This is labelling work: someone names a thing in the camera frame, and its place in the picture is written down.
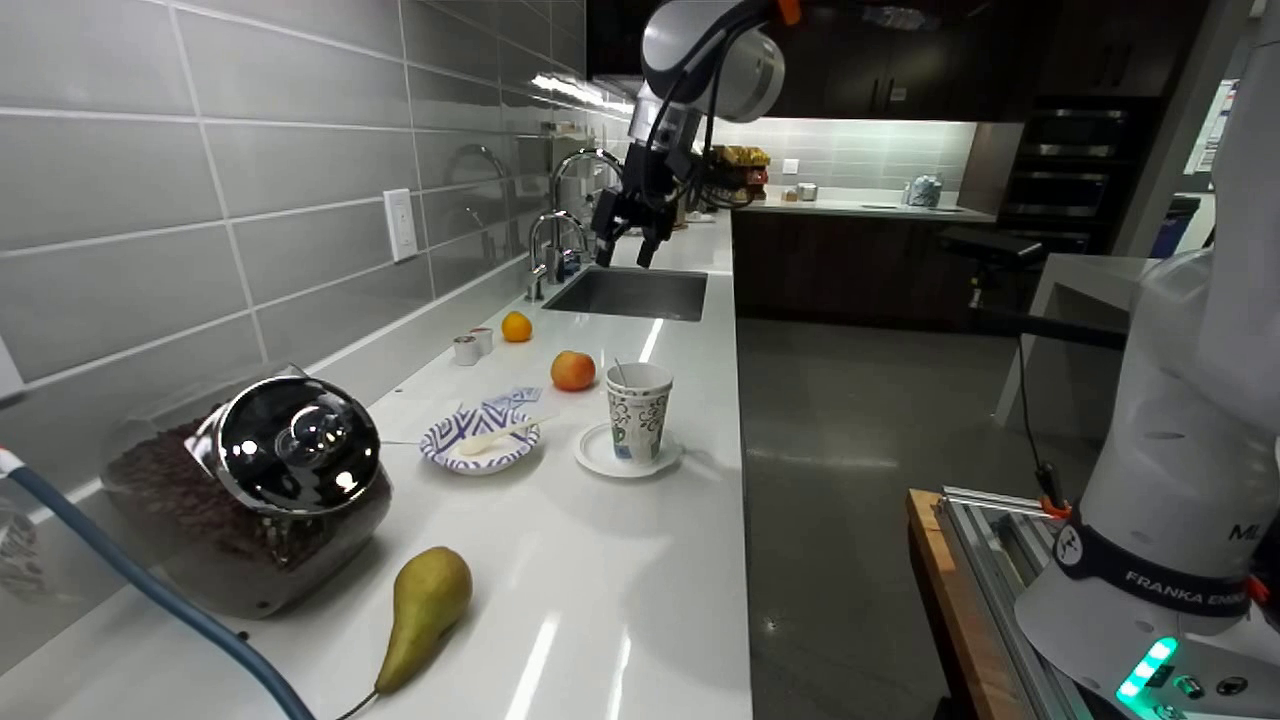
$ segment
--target orange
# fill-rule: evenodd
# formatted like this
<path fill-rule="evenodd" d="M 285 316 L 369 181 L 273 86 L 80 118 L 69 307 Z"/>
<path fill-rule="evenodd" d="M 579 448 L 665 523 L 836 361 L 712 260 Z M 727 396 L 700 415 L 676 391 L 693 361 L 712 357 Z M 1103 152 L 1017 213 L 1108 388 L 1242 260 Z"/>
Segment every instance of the orange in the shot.
<path fill-rule="evenodd" d="M 552 361 L 552 385 L 566 391 L 587 391 L 596 385 L 596 361 L 587 353 L 560 353 Z"/>
<path fill-rule="evenodd" d="M 526 312 L 505 316 L 505 338 L 509 345 L 527 345 L 532 338 L 532 320 Z"/>

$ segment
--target kitchen sink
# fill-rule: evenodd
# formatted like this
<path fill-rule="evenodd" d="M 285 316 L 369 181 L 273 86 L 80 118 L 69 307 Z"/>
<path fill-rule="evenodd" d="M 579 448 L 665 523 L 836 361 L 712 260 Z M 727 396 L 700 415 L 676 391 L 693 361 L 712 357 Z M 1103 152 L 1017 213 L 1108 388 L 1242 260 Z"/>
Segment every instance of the kitchen sink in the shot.
<path fill-rule="evenodd" d="M 549 307 L 596 316 L 703 320 L 708 270 L 587 267 Z"/>

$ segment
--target white cup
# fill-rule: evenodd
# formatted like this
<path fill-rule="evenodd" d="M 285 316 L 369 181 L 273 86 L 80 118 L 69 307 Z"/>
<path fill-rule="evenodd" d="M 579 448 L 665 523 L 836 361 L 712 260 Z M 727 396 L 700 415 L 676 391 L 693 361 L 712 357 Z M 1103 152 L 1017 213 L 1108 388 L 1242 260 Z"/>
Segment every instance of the white cup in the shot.
<path fill-rule="evenodd" d="M 486 353 L 474 332 L 454 336 L 454 364 L 477 364 Z"/>
<path fill-rule="evenodd" d="M 654 464 L 665 448 L 674 375 L 654 364 L 617 364 L 607 379 L 613 453 Z"/>
<path fill-rule="evenodd" d="M 491 353 L 491 327 L 474 327 L 474 338 L 477 338 L 482 357 Z"/>

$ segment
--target white countertop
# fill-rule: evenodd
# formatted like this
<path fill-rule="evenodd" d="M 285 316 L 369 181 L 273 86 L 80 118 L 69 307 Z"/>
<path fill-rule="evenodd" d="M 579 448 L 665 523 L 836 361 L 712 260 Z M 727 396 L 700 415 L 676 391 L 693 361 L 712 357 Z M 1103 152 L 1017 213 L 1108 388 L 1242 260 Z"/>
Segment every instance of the white countertop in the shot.
<path fill-rule="evenodd" d="M 708 267 L 700 323 L 526 307 L 532 345 L 477 367 L 426 364 L 374 404 L 398 501 L 378 549 L 282 621 L 231 621 L 316 716 L 358 705 L 386 654 L 398 567 L 431 542 L 470 556 L 477 598 L 445 654 L 364 720 L 747 720 L 746 473 L 727 219 L 693 222 L 659 264 Z M 606 388 L 549 388 L 560 347 L 676 372 L 669 434 L 686 458 L 648 483 L 577 466 Z M 545 388 L 545 453 L 509 476 L 430 466 L 426 427 L 461 400 Z M 12 720 L 269 720 L 277 705 L 132 586 L 0 674 Z"/>
<path fill-rule="evenodd" d="M 786 189 L 768 189 L 764 199 L 742 213 L 786 213 L 786 214 L 874 214 L 874 219 L 932 219 L 932 222 L 998 222 L 991 213 L 960 208 L 958 193 L 942 195 L 942 208 L 908 208 L 906 193 L 883 189 L 820 189 L 818 199 L 786 199 Z"/>

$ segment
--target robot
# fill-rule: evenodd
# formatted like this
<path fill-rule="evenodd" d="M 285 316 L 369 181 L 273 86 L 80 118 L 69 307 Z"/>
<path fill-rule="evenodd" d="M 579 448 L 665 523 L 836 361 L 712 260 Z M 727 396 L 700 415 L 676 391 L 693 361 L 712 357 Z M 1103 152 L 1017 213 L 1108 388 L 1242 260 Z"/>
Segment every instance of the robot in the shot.
<path fill-rule="evenodd" d="M 674 0 L 645 23 L 645 86 L 638 96 L 623 189 L 601 193 L 593 208 L 596 264 L 627 228 L 645 232 L 638 264 L 676 228 L 676 199 L 700 185 L 703 158 L 693 157 L 708 115 L 755 118 L 786 86 L 786 50 L 764 23 L 801 23 L 801 0 Z"/>
<path fill-rule="evenodd" d="M 1145 275 L 1102 464 L 1017 598 L 1048 664 L 1142 720 L 1280 716 L 1273 591 L 1253 575 L 1280 508 L 1276 128 L 1273 42 L 1215 158 L 1215 246 Z"/>
<path fill-rule="evenodd" d="M 759 23 L 801 0 L 669 0 L 645 27 L 623 189 L 593 232 L 645 228 L 642 264 L 700 181 L 700 115 L 755 118 L 786 84 Z M 1027 644 L 1138 720 L 1280 716 L 1280 632 L 1255 549 L 1280 510 L 1280 42 L 1261 46 L 1221 148 L 1215 246 L 1145 275 L 1117 415 L 1058 565 L 1017 598 Z"/>

